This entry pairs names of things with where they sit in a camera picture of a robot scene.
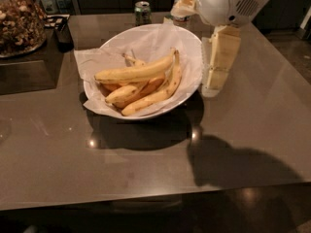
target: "soda can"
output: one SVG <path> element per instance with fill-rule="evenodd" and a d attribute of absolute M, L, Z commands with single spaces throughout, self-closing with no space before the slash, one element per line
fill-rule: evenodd
<path fill-rule="evenodd" d="M 135 4 L 136 26 L 152 23 L 152 10 L 146 1 L 137 2 Z"/>

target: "dark floor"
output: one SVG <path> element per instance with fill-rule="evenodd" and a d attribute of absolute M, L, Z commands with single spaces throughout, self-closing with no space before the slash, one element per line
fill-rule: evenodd
<path fill-rule="evenodd" d="M 311 84 L 311 44 L 266 38 Z M 6 232 L 311 233 L 311 183 L 0 212 Z"/>

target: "gray countertop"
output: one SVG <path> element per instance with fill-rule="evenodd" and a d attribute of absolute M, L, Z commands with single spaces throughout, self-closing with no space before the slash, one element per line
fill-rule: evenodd
<path fill-rule="evenodd" d="M 75 48 L 100 47 L 133 21 L 71 17 Z M 212 29 L 195 17 L 191 31 Z M 217 97 L 195 92 L 151 120 L 87 111 L 73 52 L 56 89 L 0 96 L 0 210 L 310 182 L 311 86 L 253 24 L 241 37 Z"/>

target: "glass jar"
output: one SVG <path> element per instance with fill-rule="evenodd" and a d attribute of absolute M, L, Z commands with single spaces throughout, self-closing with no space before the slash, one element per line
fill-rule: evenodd
<path fill-rule="evenodd" d="M 0 0 L 0 57 L 32 52 L 46 41 L 32 0 Z"/>

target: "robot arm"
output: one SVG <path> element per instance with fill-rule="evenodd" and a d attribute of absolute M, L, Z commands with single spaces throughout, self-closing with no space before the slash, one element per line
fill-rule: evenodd
<path fill-rule="evenodd" d="M 203 96 L 216 96 L 225 85 L 240 47 L 239 28 L 258 14 L 269 0 L 180 0 L 171 14 L 185 17 L 198 14 L 204 24 L 215 27 L 211 39 L 202 39 Z M 212 44 L 211 53 L 206 45 Z"/>

